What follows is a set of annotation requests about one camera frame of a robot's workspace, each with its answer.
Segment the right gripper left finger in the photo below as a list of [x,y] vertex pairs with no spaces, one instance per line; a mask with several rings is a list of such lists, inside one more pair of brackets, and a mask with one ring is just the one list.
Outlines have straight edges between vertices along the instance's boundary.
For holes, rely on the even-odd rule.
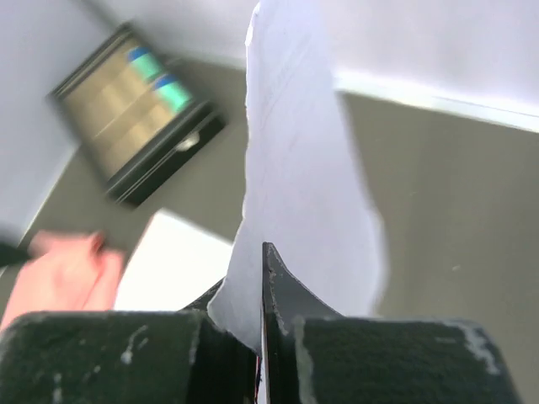
[[256,402],[256,356],[209,318],[213,295],[180,311],[17,317],[1,334],[2,402]]

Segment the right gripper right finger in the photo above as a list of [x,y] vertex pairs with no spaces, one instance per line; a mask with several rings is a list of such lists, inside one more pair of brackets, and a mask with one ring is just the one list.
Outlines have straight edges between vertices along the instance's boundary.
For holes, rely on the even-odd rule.
[[476,323],[342,316],[263,251],[269,403],[518,403],[504,358]]

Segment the white text document sheet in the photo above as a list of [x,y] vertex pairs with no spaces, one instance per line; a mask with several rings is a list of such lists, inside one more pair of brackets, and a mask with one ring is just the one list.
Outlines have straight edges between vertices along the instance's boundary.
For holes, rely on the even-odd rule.
[[179,311],[227,273],[232,244],[173,212],[150,219],[125,266],[117,311]]

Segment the pink cloth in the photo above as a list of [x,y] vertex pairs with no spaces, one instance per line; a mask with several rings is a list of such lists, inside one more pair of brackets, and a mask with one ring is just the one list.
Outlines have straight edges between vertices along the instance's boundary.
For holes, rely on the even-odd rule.
[[30,242],[37,254],[22,266],[1,328],[37,311],[108,311],[114,307],[125,254],[107,247],[104,236],[40,231]]

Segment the white table form sheet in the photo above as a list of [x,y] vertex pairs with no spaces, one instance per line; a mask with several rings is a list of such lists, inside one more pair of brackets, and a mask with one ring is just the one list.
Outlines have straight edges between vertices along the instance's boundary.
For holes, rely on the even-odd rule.
[[387,283],[382,219],[334,89],[314,1],[261,1],[246,37],[246,190],[213,321],[261,349],[262,245],[346,316],[376,311]]

